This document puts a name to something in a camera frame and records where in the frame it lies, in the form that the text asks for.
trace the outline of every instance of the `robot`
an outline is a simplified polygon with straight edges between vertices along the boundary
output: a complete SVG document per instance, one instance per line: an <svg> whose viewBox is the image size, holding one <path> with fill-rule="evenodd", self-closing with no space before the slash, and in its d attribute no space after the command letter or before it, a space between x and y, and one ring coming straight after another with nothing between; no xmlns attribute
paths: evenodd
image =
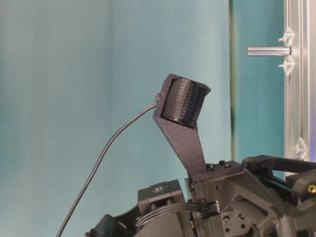
<svg viewBox="0 0 316 237"><path fill-rule="evenodd" d="M154 184L85 237L316 237L316 163L264 155L205 163L197 118L210 91L170 74L156 96L153 118L187 170L190 199L177 180ZM274 170L294 174L282 180Z"/></svg>

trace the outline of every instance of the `black cable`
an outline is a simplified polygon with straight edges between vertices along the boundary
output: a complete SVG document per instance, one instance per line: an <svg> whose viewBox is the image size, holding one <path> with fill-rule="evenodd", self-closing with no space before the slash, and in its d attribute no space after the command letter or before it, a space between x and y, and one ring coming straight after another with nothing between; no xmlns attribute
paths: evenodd
<svg viewBox="0 0 316 237"><path fill-rule="evenodd" d="M99 158L97 159L97 162L92 170L92 172L90 173L90 175L88 176L87 181L85 182L85 184L83 185L80 193L78 194L78 197L76 198L74 204L72 205L72 207L70 208L63 224L61 225L57 236L56 237L60 237L62 232L64 231L72 213L74 212L76 206L78 205L78 202L80 201L80 199L82 198L82 195L84 194L85 190L87 189L88 185L90 184L93 176L95 175L105 153L107 152L107 150L109 149L110 145L114 142L114 140L117 138L117 136L120 135L121 132L123 132L128 126L130 126L133 122L135 122L137 119L139 119L143 114L145 114L146 112L148 112L149 110L154 109L157 106L157 104L153 104L150 105L148 107L146 107L145 109L143 109L140 113L138 113L137 115L135 115L135 117L133 117L131 120L127 121L116 133L114 133L114 135L110 138L110 140L107 142L107 144L105 145L105 147L103 148L103 151L101 152Z"/></svg>
<svg viewBox="0 0 316 237"><path fill-rule="evenodd" d="M175 203L162 207L158 207L157 209L147 213L144 216L141 216L136 220L135 226L142 227L147 222L174 212L200 212L208 216L217 215L220 213L218 202L208 203L208 204L200 204L200 203Z"/></svg>

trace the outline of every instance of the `metal bracket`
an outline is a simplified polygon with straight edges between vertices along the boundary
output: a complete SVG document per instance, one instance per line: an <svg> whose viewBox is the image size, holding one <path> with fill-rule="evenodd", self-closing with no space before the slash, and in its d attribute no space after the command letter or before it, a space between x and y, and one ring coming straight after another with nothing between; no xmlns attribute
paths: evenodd
<svg viewBox="0 0 316 237"><path fill-rule="evenodd" d="M291 72L292 72L292 70L293 70L294 65L295 65L295 63L293 62L292 57L291 57L291 56L287 56L287 57L284 59L283 64L280 64L278 67L279 67L279 68L283 68L285 75L288 77L288 76L290 76L290 74L291 74Z"/></svg>

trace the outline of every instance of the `black robotic part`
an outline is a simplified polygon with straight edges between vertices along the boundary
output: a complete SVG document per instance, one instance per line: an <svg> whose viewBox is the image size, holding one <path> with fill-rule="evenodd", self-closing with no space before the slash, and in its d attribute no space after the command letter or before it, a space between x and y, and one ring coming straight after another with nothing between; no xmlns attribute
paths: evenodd
<svg viewBox="0 0 316 237"><path fill-rule="evenodd" d="M195 81L173 79L161 116L194 127L205 96L206 89Z"/></svg>

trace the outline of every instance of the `wall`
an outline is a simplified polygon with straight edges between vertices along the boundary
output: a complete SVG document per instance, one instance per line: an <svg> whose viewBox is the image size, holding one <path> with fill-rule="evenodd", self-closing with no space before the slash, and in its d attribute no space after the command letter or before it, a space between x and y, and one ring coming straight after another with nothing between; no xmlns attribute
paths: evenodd
<svg viewBox="0 0 316 237"><path fill-rule="evenodd" d="M215 0L0 1L1 236L55 236L107 139L169 73L212 88L207 162L231 158L229 5ZM145 115L110 148L64 236L186 172Z"/></svg>
<svg viewBox="0 0 316 237"><path fill-rule="evenodd" d="M277 46L284 33L282 0L231 0L233 154L284 156L283 57L246 55L247 46Z"/></svg>

